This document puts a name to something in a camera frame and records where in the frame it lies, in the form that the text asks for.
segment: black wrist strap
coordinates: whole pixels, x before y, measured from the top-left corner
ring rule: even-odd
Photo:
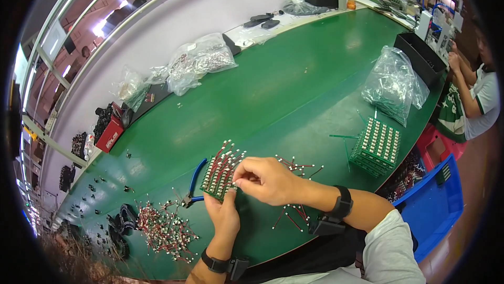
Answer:
[[[221,274],[227,272],[227,270],[229,268],[229,262],[231,261],[231,259],[219,260],[219,259],[215,259],[215,258],[210,258],[207,255],[206,248],[201,253],[201,260],[203,262],[205,262],[205,264],[207,265],[207,267],[210,271],[215,272],[215,273],[221,273]]]
[[[338,221],[342,221],[345,217],[350,214],[350,210],[352,209],[352,196],[350,195],[350,191],[346,187],[335,185],[338,190],[340,190],[341,196],[338,197],[336,204],[332,211],[327,212],[326,214],[331,218],[335,218]]]

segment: plastic bag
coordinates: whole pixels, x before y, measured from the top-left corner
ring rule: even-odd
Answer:
[[[408,56],[398,48],[384,46],[367,78],[362,97],[406,127],[416,84]]]
[[[123,81],[116,84],[116,92],[113,94],[127,104],[133,112],[136,112],[150,87],[150,84],[145,83],[142,75],[125,65],[123,67]]]
[[[239,32],[239,38],[235,41],[237,46],[248,48],[252,45],[263,45],[267,40],[276,35],[262,28],[243,28]]]
[[[310,3],[305,2],[305,0],[285,0],[283,4],[283,10],[287,14],[295,16],[306,16],[325,13],[329,9],[327,7],[314,6]]]
[[[162,84],[168,78],[168,66],[155,66],[151,67],[151,76],[145,81],[147,84],[157,85]]]
[[[214,33],[180,46],[167,65],[168,90],[182,96],[201,83],[206,73],[217,73],[238,66],[222,35]]]
[[[411,104],[418,110],[422,109],[427,97],[429,97],[429,93],[429,87],[427,87],[423,79],[415,72],[415,82],[413,85],[413,98]]]

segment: wire cutters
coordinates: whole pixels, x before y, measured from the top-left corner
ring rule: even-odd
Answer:
[[[199,163],[199,165],[196,167],[196,170],[194,170],[194,173],[192,174],[191,185],[189,186],[189,192],[182,199],[182,206],[184,208],[190,207],[194,202],[203,200],[203,195],[202,196],[192,196],[192,194],[193,194],[194,188],[196,186],[196,179],[198,179],[198,175],[200,174],[201,169],[205,166],[206,163],[207,163],[207,159],[203,158],[203,160]]]

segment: black box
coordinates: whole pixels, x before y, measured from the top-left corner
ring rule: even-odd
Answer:
[[[397,35],[394,47],[401,49],[408,56],[413,70],[427,86],[436,83],[446,71],[446,64],[415,33]]]

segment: white sleeve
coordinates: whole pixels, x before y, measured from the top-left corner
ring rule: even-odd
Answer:
[[[364,279],[374,284],[425,284],[413,256],[413,240],[407,223],[394,209],[365,238],[362,254]]]

